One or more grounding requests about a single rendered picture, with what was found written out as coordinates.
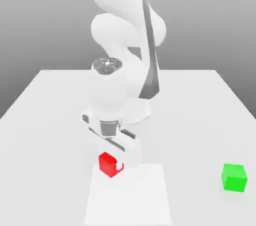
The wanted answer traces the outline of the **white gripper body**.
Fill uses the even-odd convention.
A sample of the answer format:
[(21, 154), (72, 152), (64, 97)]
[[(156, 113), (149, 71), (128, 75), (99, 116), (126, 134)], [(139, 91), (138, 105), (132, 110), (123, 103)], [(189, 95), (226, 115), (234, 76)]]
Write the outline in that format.
[(138, 137), (124, 128), (116, 129), (116, 136), (105, 137), (88, 127), (87, 140), (101, 154), (107, 152), (124, 166), (134, 168), (142, 163), (142, 145)]

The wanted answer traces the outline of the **small red cube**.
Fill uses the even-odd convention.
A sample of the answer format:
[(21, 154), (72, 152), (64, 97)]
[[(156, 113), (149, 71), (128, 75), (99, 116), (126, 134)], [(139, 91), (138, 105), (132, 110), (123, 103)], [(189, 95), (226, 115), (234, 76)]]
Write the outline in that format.
[(101, 155), (99, 155), (98, 161), (99, 169), (110, 178), (116, 176), (124, 169), (124, 164), (122, 164), (122, 167), (120, 169), (117, 169), (118, 161), (107, 152), (104, 152)]

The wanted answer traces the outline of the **small green cube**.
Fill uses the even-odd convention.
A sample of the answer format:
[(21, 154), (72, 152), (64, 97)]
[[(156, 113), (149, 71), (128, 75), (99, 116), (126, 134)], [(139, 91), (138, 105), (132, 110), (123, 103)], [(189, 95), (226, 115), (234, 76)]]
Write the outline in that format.
[(248, 177), (243, 165), (223, 165), (221, 181), (224, 190), (244, 192)]

